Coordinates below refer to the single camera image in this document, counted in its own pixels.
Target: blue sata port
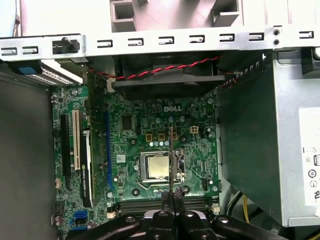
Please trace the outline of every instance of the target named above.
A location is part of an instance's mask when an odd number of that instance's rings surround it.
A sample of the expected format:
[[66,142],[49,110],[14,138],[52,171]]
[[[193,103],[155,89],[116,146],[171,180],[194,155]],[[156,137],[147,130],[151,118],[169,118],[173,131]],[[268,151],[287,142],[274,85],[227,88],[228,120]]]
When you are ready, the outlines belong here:
[[75,226],[71,230],[80,231],[80,230],[88,230],[87,226]]
[[73,214],[75,219],[87,219],[88,218],[88,211],[76,211]]

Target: dell logo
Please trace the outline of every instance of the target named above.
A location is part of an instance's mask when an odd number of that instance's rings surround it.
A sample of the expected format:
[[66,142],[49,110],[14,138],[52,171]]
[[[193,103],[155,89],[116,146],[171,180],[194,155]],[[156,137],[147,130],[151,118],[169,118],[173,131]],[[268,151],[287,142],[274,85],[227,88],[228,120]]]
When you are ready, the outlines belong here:
[[165,106],[164,110],[165,113],[167,112],[181,112],[180,106]]

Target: motherboard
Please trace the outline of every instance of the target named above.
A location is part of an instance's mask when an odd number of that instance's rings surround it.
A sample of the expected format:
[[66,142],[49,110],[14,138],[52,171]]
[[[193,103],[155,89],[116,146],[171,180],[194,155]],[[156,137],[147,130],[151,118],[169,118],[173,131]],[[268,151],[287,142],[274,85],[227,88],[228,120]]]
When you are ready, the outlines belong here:
[[128,101],[89,74],[87,86],[54,88],[51,102],[57,190],[52,224],[64,236],[118,214],[160,209],[171,172],[187,208],[204,211],[217,201],[212,92]]

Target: sticker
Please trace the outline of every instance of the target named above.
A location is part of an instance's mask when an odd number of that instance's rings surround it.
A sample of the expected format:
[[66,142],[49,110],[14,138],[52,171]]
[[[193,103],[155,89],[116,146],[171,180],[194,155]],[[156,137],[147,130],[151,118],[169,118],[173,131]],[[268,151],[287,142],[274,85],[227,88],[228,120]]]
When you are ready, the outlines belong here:
[[299,124],[305,204],[320,206],[320,107],[299,108]]
[[121,164],[126,162],[126,155],[117,155],[116,156],[116,163]]
[[74,57],[74,58],[70,58],[70,60],[75,64],[83,64],[83,63],[89,62],[85,57]]

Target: yellow wire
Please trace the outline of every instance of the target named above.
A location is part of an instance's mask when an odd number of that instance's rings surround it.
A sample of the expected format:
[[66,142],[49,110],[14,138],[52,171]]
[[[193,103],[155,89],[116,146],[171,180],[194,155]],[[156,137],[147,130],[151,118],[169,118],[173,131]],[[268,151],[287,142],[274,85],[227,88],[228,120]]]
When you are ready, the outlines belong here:
[[320,237],[320,232],[319,232],[317,235],[309,238],[308,240],[316,240],[316,239],[319,238],[319,237]]
[[244,214],[244,218],[245,221],[249,224],[249,217],[248,217],[248,198],[247,196],[243,196],[243,214]]

